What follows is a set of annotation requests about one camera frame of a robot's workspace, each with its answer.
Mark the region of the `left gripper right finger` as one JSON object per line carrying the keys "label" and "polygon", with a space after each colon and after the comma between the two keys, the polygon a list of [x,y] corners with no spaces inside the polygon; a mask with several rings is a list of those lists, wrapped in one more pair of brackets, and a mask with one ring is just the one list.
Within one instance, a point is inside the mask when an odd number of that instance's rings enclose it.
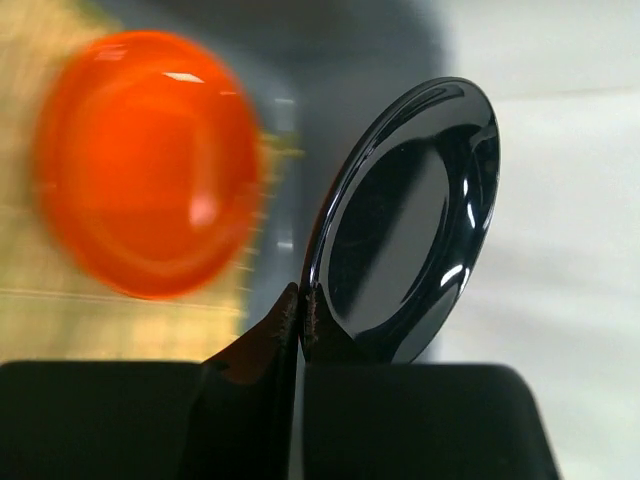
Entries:
{"label": "left gripper right finger", "polygon": [[560,478],[514,369],[368,361],[320,288],[306,296],[303,332],[305,478]]}

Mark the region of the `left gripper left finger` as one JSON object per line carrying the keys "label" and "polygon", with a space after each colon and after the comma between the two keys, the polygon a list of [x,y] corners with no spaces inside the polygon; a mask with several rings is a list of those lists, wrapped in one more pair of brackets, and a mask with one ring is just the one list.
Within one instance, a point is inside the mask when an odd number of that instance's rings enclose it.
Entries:
{"label": "left gripper left finger", "polygon": [[283,479],[298,288],[200,362],[14,361],[1,368],[5,479]]}

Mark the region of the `black plate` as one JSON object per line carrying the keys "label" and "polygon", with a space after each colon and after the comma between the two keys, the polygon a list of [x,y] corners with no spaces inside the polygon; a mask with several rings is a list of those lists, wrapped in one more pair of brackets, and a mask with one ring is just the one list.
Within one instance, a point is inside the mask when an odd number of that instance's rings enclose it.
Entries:
{"label": "black plate", "polygon": [[300,282],[310,363],[409,363],[461,297],[497,200],[495,111],[473,82],[444,77],[394,101],[337,174]]}

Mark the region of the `bamboo mat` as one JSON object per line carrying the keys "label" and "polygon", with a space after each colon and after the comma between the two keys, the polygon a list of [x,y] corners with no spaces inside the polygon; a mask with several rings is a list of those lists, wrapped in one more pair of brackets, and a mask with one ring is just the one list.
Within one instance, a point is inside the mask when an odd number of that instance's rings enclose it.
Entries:
{"label": "bamboo mat", "polygon": [[[267,218],[267,194],[290,137],[268,132],[243,81],[218,54],[184,35],[128,29],[108,1],[5,1],[1,5],[1,357],[18,360],[191,360],[237,339]],[[86,273],[47,227],[34,183],[38,117],[62,68],[108,34],[163,31],[219,57],[240,80],[259,123],[262,206],[248,244],[224,270],[189,293],[143,299]]]}

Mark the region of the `orange plastic plate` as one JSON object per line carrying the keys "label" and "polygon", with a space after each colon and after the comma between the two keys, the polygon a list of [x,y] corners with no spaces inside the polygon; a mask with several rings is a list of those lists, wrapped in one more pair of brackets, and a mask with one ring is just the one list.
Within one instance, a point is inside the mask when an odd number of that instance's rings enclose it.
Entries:
{"label": "orange plastic plate", "polygon": [[259,123],[213,53],[163,31],[79,49],[37,120],[43,219],[90,276],[143,299],[180,296],[248,244],[262,206]]}

